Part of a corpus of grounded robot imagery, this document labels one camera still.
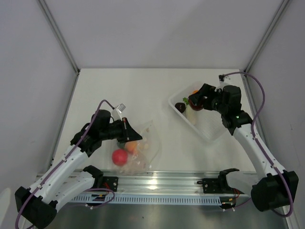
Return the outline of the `orange peach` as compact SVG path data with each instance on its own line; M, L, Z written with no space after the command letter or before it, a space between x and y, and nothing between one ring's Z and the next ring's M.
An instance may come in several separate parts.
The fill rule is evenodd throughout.
M137 154L137 142L136 141L127 142L124 147L125 147L126 151L128 151L129 153Z

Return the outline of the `green lime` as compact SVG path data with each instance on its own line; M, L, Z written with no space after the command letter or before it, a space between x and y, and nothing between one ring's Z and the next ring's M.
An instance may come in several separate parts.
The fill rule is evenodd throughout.
M125 143L119 143L117 142L118 148L124 149L125 148Z

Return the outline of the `dark red apple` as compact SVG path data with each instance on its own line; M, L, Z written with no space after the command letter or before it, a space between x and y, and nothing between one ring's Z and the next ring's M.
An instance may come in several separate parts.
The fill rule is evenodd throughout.
M191 100L189 100L189 106L194 110L194 111L201 111L203 110L203 106L201 104L197 105L194 104Z

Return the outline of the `clear zip top bag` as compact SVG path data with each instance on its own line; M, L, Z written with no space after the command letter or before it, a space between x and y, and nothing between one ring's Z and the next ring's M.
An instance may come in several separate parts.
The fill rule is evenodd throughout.
M162 151L161 139L152 120L139 124L134 128L142 136L142 140L137 142L137 154L128 153L128 160L124 166L117 166L112 162L113 151L120 149L113 147L110 154L111 169L125 175L144 173L150 170L155 161L159 160L159 154Z

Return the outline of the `red tomato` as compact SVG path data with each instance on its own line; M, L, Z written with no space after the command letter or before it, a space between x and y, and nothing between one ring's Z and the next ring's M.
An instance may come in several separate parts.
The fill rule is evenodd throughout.
M123 149L117 149L112 153L112 162L117 166L124 166L128 160L128 153Z

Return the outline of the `white radish with leaves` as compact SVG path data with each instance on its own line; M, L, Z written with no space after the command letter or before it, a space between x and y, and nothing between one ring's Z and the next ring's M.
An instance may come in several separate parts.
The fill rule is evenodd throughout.
M186 105L186 109L185 109L185 115L187 120L192 124L192 125L196 125L196 114L195 111L190 107L188 98L183 98L183 102Z

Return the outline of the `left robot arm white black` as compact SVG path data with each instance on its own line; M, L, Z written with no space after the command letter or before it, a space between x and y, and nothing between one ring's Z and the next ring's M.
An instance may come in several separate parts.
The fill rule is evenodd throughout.
M113 192L103 186L103 172L94 166L87 166L71 182L66 179L84 161L101 147L106 140L119 143L138 141L142 136L129 124L127 118L111 121L111 113L98 109L80 132L71 140L62 158L29 188L20 187L15 192L18 215L39 229L46 228L57 212L70 200L84 191Z

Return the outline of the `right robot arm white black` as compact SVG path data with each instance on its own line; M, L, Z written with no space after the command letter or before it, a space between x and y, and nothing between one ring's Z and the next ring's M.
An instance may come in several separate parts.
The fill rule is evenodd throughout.
M239 142L251 160L258 176L258 183L249 188L254 206L259 211L274 211L289 206L287 216L293 212L298 185L296 172L288 172L271 154L254 129L254 120L242 110L241 89L226 85L223 88L204 84L199 91L188 97L190 107L195 110L217 111L222 123Z

